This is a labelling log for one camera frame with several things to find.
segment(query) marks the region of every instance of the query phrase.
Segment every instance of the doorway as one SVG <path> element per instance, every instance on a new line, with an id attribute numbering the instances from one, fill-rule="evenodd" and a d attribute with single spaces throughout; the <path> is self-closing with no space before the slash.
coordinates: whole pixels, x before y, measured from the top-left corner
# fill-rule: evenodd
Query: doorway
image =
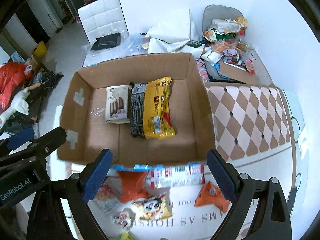
<path id="1" fill-rule="evenodd" d="M 50 37 L 40 25 L 38 19 L 33 14 L 27 2 L 20 6 L 20 8 L 16 11 L 16 15 L 37 44 L 41 41 L 46 44 L 49 41 Z"/>

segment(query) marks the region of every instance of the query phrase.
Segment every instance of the red bag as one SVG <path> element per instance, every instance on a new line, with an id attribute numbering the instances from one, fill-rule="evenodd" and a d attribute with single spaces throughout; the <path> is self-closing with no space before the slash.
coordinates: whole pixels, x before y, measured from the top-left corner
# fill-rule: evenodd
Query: red bag
<path id="1" fill-rule="evenodd" d="M 18 85 L 30 79 L 32 72 L 25 75 L 26 65 L 8 62 L 0 67 L 0 111 L 4 112 L 10 103 L 11 96 Z"/>

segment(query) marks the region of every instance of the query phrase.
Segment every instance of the orange snack bag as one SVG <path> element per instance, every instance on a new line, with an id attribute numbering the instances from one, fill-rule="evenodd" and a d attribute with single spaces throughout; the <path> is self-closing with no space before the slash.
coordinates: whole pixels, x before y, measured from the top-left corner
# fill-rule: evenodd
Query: orange snack bag
<path id="1" fill-rule="evenodd" d="M 151 197 L 144 188 L 144 179 L 147 173 L 147 171 L 118 171 L 122 184 L 120 203 Z"/>
<path id="2" fill-rule="evenodd" d="M 195 202 L 195 207 L 209 204 L 214 204 L 223 213 L 228 211 L 230 204 L 230 201 L 224 198 L 221 190 L 217 186 L 214 186 L 210 181 L 200 191 Z"/>

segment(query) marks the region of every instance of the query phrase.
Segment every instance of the black device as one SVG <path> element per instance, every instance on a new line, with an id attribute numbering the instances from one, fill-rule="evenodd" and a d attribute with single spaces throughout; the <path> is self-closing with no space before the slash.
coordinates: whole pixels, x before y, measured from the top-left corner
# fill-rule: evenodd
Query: black device
<path id="1" fill-rule="evenodd" d="M 66 140 L 66 132 L 57 127 L 31 143 L 27 149 L 8 155 L 23 144 L 32 131 L 24 131 L 0 142 L 0 235 L 9 240 L 74 240 L 61 198 L 67 199 L 73 219 L 84 240 L 107 240 L 87 203 L 94 199 L 112 165 L 112 153 L 103 149 L 93 163 L 68 179 L 50 181 L 46 160 Z M 208 152 L 207 164 L 224 197 L 232 202 L 226 218 L 211 240 L 234 240 L 244 223 L 252 199 L 258 206 L 245 239 L 292 239 L 288 207 L 280 182 L 251 179 L 239 174 L 216 150 Z M 27 235 L 14 230 L 17 203 L 36 192 L 29 215 Z"/>

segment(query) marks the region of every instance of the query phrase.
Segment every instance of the yellow snack package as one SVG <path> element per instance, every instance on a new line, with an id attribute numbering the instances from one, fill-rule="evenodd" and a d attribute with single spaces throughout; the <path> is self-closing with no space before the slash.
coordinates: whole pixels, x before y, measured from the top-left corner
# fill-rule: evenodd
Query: yellow snack package
<path id="1" fill-rule="evenodd" d="M 157 220 L 172 217 L 172 211 L 167 207 L 165 195 L 133 202 L 139 209 L 141 220 Z"/>
<path id="2" fill-rule="evenodd" d="M 171 78 L 148 82 L 144 97 L 143 131 L 145 138 L 165 139 L 175 136 L 169 113 Z"/>

